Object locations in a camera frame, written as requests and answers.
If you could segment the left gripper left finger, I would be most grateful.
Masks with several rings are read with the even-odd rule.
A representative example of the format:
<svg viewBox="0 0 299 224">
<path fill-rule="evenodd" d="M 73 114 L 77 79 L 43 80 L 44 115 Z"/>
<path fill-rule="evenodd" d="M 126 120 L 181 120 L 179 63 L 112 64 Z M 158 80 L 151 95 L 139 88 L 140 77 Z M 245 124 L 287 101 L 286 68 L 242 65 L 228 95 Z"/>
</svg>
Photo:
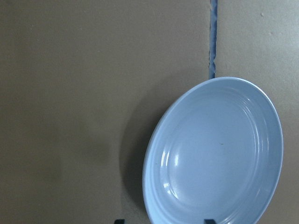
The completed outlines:
<svg viewBox="0 0 299 224">
<path fill-rule="evenodd" d="M 125 224 L 125 219 L 116 219 L 114 224 Z"/>
</svg>

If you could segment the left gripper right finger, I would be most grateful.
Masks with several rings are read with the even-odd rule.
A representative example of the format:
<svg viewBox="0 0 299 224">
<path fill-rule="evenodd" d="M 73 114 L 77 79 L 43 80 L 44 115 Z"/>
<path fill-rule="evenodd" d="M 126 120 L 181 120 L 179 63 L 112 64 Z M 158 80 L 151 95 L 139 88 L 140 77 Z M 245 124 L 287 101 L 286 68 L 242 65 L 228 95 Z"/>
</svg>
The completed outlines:
<svg viewBox="0 0 299 224">
<path fill-rule="evenodd" d="M 216 224 L 216 221 L 214 219 L 206 218 L 206 219 L 204 219 L 204 223 L 205 224 Z"/>
</svg>

